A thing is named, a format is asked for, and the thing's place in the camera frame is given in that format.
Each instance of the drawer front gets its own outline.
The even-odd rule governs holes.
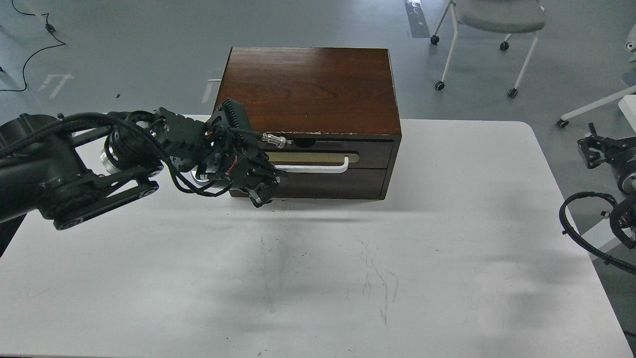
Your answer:
[[[278,149],[275,146],[267,143],[262,143],[261,148],[266,152],[277,153],[343,153],[343,154],[357,154],[356,161],[350,161],[350,168],[359,169],[386,169],[389,164],[389,158],[391,157],[391,150],[393,149],[393,141],[343,141],[343,140],[329,140],[317,138],[315,143],[313,140],[303,138],[304,143],[302,145],[308,145],[308,148],[301,148],[297,145]],[[296,161],[281,161],[274,162],[273,164],[309,164],[309,165],[334,165],[334,162],[316,162],[310,161],[307,163]]]
[[[339,174],[289,173],[274,197],[380,199],[386,170],[348,169]],[[230,191],[232,196],[246,196]]]

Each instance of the chair seat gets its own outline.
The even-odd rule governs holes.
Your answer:
[[[546,15],[536,0],[456,0],[457,16],[468,26],[492,32],[541,30]]]

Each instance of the white handle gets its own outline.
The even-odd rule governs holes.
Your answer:
[[[340,166],[275,166],[276,169],[288,173],[344,173],[349,168],[349,157],[345,155],[345,162]]]

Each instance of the drawer opening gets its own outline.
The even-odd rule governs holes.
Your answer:
[[[315,138],[294,138],[293,141],[298,148],[311,148],[316,144]]]

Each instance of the caster wheel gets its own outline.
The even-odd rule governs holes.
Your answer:
[[[557,122],[556,122],[556,126],[559,127],[559,128],[565,128],[565,126],[567,126],[568,124],[570,124],[569,120],[560,119],[560,120],[557,120]]]

